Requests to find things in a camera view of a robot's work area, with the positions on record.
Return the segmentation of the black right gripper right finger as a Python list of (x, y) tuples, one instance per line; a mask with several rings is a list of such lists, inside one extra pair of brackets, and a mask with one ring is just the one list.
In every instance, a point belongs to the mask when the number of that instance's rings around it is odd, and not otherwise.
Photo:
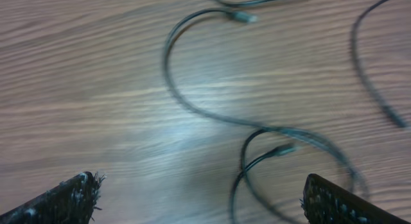
[(310, 224), (410, 224), (314, 173), (306, 179), (302, 208)]

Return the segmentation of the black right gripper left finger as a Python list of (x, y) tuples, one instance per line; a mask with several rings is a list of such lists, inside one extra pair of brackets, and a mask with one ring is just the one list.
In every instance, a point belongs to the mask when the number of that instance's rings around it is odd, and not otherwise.
[(1, 215), (1, 224), (89, 224), (105, 175), (89, 171)]

